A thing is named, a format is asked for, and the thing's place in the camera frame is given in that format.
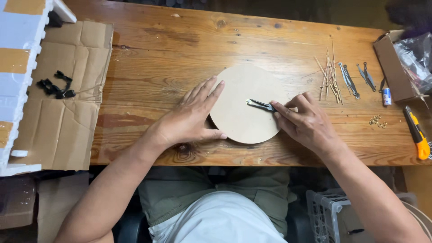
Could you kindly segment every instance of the forearm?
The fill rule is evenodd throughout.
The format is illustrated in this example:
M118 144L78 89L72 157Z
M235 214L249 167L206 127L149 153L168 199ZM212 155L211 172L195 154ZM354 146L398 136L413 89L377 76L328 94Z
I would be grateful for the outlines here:
M377 242L429 242L392 190L346 144L336 153L321 158Z
M163 149L144 135L91 183L64 220L56 242L86 243L105 237Z

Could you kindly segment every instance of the green pants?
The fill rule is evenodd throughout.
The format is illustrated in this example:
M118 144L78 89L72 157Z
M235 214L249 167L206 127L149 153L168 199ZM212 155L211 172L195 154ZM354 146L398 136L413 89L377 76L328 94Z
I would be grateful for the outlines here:
M226 167L225 181L212 184L203 166L153 166L138 186L143 212L150 227L183 212L205 194L239 193L252 200L275 228L286 236L288 203L296 195L288 190L289 167Z

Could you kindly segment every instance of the gray plastic basket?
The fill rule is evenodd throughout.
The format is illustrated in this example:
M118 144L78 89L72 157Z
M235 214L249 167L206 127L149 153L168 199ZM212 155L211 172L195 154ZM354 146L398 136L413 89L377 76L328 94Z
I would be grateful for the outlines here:
M413 193L397 193L397 197L417 207L417 197ZM342 189L329 189L325 192L306 192L308 214L316 243L340 243L339 226L336 214L344 205L351 205Z

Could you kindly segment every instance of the masking tape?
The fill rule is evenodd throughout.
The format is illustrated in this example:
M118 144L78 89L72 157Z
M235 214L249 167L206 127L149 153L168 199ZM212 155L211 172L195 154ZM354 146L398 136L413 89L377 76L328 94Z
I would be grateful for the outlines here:
M0 121L0 148L6 147L12 126L13 123L11 122Z
M0 48L0 73L25 74L30 50Z
M7 0L3 12L42 15L45 0Z

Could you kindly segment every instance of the hand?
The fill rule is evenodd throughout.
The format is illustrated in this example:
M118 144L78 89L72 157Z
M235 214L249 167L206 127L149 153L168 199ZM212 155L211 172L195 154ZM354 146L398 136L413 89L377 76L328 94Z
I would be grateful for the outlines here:
M279 127L319 157L331 155L344 144L310 92L297 95L285 106L276 101L271 104L278 111L274 115ZM299 112L290 110L295 107Z
M225 82L222 80L209 94L217 77L206 79L189 90L173 110L151 125L147 132L152 140L163 149L178 144L204 139L226 139L227 136L217 129L204 128L204 122L210 110L222 92Z

